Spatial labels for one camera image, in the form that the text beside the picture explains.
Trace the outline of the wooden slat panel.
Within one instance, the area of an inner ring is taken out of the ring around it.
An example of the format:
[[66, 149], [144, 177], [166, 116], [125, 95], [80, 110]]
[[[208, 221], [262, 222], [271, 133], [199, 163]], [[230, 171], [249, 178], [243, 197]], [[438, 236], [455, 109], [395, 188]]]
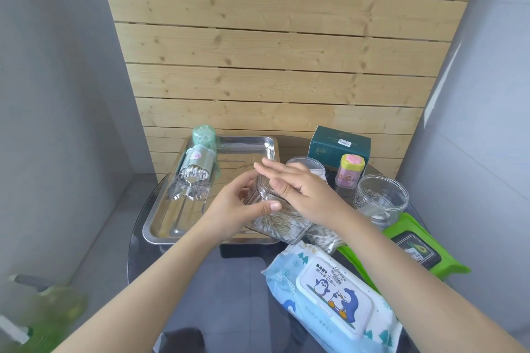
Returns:
[[158, 180], [199, 124], [372, 139], [394, 177], [469, 0], [108, 0]]

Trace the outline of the dark green cardboard box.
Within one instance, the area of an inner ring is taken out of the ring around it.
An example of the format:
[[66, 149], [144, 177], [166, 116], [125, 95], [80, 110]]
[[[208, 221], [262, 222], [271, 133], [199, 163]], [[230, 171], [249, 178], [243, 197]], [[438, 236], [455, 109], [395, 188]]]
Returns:
[[328, 169], [336, 170], [340, 166], [341, 157], [345, 154], [361, 156], [367, 164], [371, 145], [370, 137], [318, 126], [309, 143], [308, 157], [317, 160]]

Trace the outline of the person's left hand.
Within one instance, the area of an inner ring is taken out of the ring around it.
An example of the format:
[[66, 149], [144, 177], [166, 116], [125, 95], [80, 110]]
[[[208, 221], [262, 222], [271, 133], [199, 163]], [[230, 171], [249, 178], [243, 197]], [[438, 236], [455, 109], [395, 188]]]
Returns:
[[217, 194], [202, 218], [197, 222], [205, 241], [220, 244], [235, 236], [243, 227], [261, 215], [260, 204], [245, 205], [243, 199], [258, 177], [256, 170], [239, 175]]

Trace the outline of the person's right hand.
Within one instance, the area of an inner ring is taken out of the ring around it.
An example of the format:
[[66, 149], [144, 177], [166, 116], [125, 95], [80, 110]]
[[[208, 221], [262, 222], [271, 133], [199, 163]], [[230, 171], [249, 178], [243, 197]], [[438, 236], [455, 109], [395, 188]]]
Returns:
[[[255, 163], [254, 168], [262, 175], [262, 163]], [[320, 177], [308, 180], [286, 180], [295, 186], [300, 193], [297, 201], [288, 201], [298, 212], [318, 225], [337, 231], [342, 220], [352, 216], [354, 210]]]

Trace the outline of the green wet wipes packet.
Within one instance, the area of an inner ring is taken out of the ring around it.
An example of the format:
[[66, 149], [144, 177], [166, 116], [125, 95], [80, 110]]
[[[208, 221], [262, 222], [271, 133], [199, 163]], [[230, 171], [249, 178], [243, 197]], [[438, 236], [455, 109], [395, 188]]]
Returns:
[[471, 272], [409, 213], [401, 213], [399, 219], [382, 233], [440, 280], [450, 275]]

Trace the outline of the clear jar of metal clips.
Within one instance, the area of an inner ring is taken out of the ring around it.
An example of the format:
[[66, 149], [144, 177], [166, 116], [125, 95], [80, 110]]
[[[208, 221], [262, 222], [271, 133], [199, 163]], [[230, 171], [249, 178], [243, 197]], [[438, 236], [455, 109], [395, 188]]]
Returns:
[[353, 207], [381, 231], [396, 223], [407, 208], [409, 193], [401, 183], [379, 174], [363, 176], [353, 197]]

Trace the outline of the clear square cotton swab jar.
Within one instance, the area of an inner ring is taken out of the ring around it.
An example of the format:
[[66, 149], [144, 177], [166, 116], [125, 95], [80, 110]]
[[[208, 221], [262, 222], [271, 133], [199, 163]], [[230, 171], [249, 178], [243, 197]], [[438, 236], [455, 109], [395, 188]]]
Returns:
[[289, 244], [299, 242], [313, 226], [287, 200], [279, 196], [270, 186], [269, 179], [259, 175], [243, 199], [245, 205], [253, 205], [265, 200], [281, 203], [282, 209], [259, 217], [247, 225], [247, 228]]

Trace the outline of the toothpick bottle with pink lid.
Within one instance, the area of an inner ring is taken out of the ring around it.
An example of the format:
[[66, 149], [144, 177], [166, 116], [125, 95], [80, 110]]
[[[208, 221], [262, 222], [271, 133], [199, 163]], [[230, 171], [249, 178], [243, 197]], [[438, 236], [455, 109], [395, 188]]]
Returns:
[[365, 159], [356, 154], [344, 154], [335, 177], [335, 188], [353, 191], [364, 172]]

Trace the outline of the blue penguin wet wipes packet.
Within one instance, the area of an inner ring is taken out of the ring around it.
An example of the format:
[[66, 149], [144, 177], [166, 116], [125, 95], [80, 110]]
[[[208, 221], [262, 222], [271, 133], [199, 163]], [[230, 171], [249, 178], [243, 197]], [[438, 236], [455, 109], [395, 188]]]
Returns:
[[261, 273], [327, 353], [397, 352], [403, 325], [392, 308], [319, 247], [289, 244]]

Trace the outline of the stainless steel tray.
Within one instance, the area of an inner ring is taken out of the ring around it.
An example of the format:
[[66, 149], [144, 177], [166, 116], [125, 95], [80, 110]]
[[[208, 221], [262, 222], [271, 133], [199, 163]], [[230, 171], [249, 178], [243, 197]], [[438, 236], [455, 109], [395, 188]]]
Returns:
[[176, 175], [186, 151], [192, 147], [192, 137], [180, 139], [178, 152], [153, 152], [155, 169], [161, 188], [156, 197], [142, 234], [152, 244], [173, 244], [201, 218], [222, 188], [247, 170], [253, 169], [262, 157], [280, 160], [278, 141], [274, 136], [218, 136], [218, 167], [206, 198], [190, 200], [186, 196], [174, 199]]

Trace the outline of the green-lidded cotton swab jar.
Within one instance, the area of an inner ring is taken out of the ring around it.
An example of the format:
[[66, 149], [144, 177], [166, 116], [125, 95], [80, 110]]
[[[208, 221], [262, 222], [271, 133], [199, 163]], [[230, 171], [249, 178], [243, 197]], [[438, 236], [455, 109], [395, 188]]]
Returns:
[[216, 131], [208, 124], [196, 126], [191, 141], [177, 177], [189, 183], [208, 182], [217, 162]]

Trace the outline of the person's right forearm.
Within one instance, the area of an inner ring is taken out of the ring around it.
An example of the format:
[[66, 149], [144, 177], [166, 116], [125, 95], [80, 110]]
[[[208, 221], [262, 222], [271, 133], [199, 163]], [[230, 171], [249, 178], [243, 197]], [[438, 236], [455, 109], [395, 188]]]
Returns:
[[530, 353], [344, 201], [328, 226], [354, 251], [421, 353]]

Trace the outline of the green spray bottle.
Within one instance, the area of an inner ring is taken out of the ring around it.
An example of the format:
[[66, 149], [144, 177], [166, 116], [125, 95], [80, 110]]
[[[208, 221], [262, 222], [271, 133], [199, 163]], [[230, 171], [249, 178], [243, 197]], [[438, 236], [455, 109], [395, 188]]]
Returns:
[[69, 285], [24, 274], [9, 276], [14, 284], [34, 289], [36, 318], [18, 324], [0, 314], [0, 331], [9, 338], [0, 353], [52, 353], [88, 307], [88, 296]]

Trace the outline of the clear round cotton swab jar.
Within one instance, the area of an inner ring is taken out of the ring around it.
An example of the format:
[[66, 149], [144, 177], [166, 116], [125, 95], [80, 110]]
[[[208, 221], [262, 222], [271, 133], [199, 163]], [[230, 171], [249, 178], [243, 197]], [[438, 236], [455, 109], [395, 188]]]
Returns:
[[[327, 171], [326, 168], [322, 163], [319, 161], [306, 156], [297, 156], [291, 158], [287, 164], [292, 163], [301, 163], [304, 166], [306, 166], [311, 173], [314, 175], [320, 177], [327, 185]], [[305, 239], [321, 248], [324, 252], [326, 252], [329, 255], [332, 255], [336, 249], [339, 247], [346, 245], [341, 238], [332, 230], [326, 228], [325, 226], [314, 224], [306, 233], [304, 236]]]

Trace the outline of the person's left forearm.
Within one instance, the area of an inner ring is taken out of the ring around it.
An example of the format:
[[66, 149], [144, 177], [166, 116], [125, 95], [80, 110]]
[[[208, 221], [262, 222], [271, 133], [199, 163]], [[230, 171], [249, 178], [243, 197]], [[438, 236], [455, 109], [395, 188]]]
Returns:
[[221, 220], [203, 216], [52, 353], [150, 353], [191, 279], [222, 242], [222, 235]]

